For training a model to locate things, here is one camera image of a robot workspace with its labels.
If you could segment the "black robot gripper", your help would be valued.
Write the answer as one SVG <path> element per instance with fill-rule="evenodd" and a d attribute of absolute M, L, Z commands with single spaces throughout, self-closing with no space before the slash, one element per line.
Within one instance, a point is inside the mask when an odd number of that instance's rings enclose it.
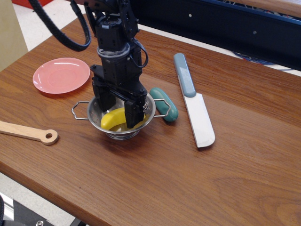
<path fill-rule="evenodd" d="M 142 63 L 144 47 L 123 46 L 121 50 L 109 51 L 97 48 L 101 65 L 92 65 L 93 91 L 100 109 L 105 112 L 116 104 L 118 97 L 125 101 L 127 127 L 133 128 L 144 120 L 147 89 L 141 84 L 140 76 L 148 59 Z"/>

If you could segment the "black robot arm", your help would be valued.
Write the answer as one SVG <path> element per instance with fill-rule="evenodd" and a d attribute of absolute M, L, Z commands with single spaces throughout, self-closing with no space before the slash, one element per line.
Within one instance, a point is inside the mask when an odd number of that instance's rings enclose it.
<path fill-rule="evenodd" d="M 85 7 L 90 27 L 97 38 L 101 65 L 92 65 L 93 91 L 102 111 L 111 109 L 117 99 L 124 102 L 127 127 L 144 119 L 147 90 L 139 77 L 148 59 L 142 59 L 144 46 L 135 38 L 138 19 L 128 0 L 77 0 Z"/>

